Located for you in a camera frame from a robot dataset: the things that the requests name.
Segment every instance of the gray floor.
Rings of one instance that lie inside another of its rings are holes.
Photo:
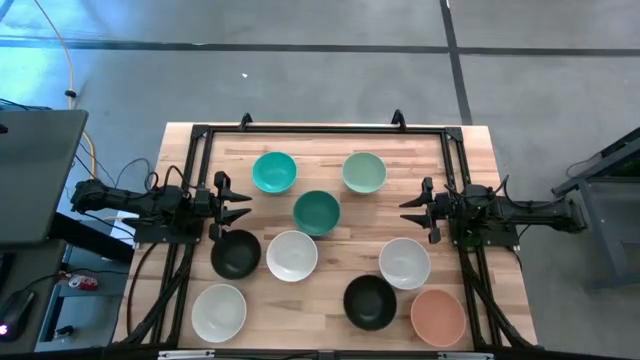
[[[638,48],[633,0],[450,0],[464,46]],[[42,0],[78,39],[446,45],[436,0]],[[17,0],[0,35],[52,33]],[[79,107],[113,174],[155,162],[168,121],[385,123],[395,108],[422,124],[460,124],[448,55],[72,51]],[[58,49],[0,48],[0,97],[65,107]],[[640,122],[639,58],[462,56],[474,124],[488,125],[510,193],[550,199],[565,168]],[[86,178],[76,166],[68,184]],[[122,184],[142,189],[144,168]],[[68,211],[65,201],[63,211]],[[540,343],[555,350],[640,357],[640,288],[588,293],[606,275],[589,234],[530,229],[524,276]]]

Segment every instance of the teal bowl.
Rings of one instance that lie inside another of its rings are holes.
[[[307,235],[322,236],[333,230],[340,220],[340,204],[324,191],[309,191],[293,207],[293,220]]]
[[[298,168],[293,158],[282,152],[266,153],[253,164],[253,183],[269,194],[281,194],[296,181]]]
[[[342,180],[349,189],[359,194],[380,190],[387,180],[387,167],[382,159],[370,152],[357,152],[342,165]]]

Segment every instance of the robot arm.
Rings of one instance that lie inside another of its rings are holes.
[[[136,242],[195,243],[202,234],[204,220],[214,219],[209,236],[223,236],[221,226],[231,225],[251,209],[229,210],[225,201],[249,201],[250,197],[231,191],[231,179],[224,172],[214,176],[216,195],[204,187],[195,194],[175,185],[155,187],[147,193],[136,193],[104,185],[98,179],[76,184],[72,211],[115,209],[138,214],[139,218],[123,222],[136,229]]]
[[[496,191],[482,185],[467,185],[462,193],[433,195],[433,180],[422,181],[422,193],[400,207],[426,205],[424,215],[400,215],[422,228],[430,228],[429,242],[440,241],[437,220],[449,219],[453,231],[468,244],[484,242],[486,245],[516,246],[519,240],[515,225],[547,225],[558,231],[577,233],[585,229],[580,207],[571,200],[559,198],[551,202],[513,201],[506,193],[497,196]]]

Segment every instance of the black bowl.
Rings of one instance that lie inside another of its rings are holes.
[[[225,279],[237,280],[251,274],[260,261],[260,243],[244,230],[227,232],[211,249],[213,269]]]
[[[343,305],[353,325],[364,330],[380,330],[396,315],[396,294],[381,277],[363,275],[347,286]]]

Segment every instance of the butcher block tabletop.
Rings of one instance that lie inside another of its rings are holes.
[[[159,174],[165,174],[170,165],[183,168],[192,125],[167,124],[156,167]],[[485,126],[463,126],[462,129],[472,182],[497,187],[500,176],[489,129]],[[198,147],[191,183],[196,183],[203,147],[202,144]],[[450,148],[457,174],[456,183],[460,187],[462,181],[455,147]],[[269,151],[291,155],[298,166],[296,182],[285,194],[265,194],[251,180],[254,162]],[[387,166],[387,182],[374,194],[354,194],[342,181],[342,164],[347,156],[357,151],[375,153]],[[460,300],[466,310],[460,262],[451,244],[447,224],[444,221],[438,224],[442,241],[429,244],[429,230],[400,218],[400,214],[424,212],[424,207],[398,207],[420,194],[420,184],[425,176],[433,178],[436,192],[446,191],[443,186],[445,167],[438,136],[218,133],[213,140],[207,187],[214,188],[213,174],[219,170],[229,175],[234,192],[253,198],[249,202],[229,204],[230,208],[252,209],[230,229],[244,229],[253,233],[262,246],[262,258],[256,271],[247,278],[235,281],[221,278],[213,271],[210,262],[213,242],[208,238],[206,224],[202,241],[196,246],[191,268],[180,348],[434,350],[434,347],[420,340],[411,326],[409,310],[413,299],[425,289],[441,289]],[[175,172],[170,183],[180,184]],[[269,272],[266,250],[276,235],[296,228],[292,217],[293,205],[300,195],[310,190],[331,193],[340,202],[342,216],[338,226],[329,235],[314,238],[319,256],[314,272],[301,282],[286,283]],[[352,325],[344,313],[344,291],[360,275],[380,275],[380,250],[386,242],[398,237],[415,239],[425,247],[431,258],[431,275],[420,289],[395,289],[398,309],[389,326],[379,331],[361,330]],[[147,246],[141,246],[136,251],[129,280]],[[167,245],[158,245],[141,268],[132,299],[134,327],[158,296],[167,249]],[[506,249],[494,247],[486,249],[486,257],[496,302],[522,336],[536,343],[522,273],[516,258]],[[181,253],[176,260],[178,263],[180,258]],[[201,340],[193,330],[191,310],[203,290],[219,283],[231,284],[242,292],[247,301],[247,319],[234,338],[224,343],[210,344]],[[126,294],[129,285],[130,281],[122,299],[114,341],[126,336]],[[482,332],[488,340],[486,311],[479,298],[477,303]],[[167,307],[163,339],[169,331],[172,316],[173,300]],[[467,322],[464,336],[449,349],[472,348]]]

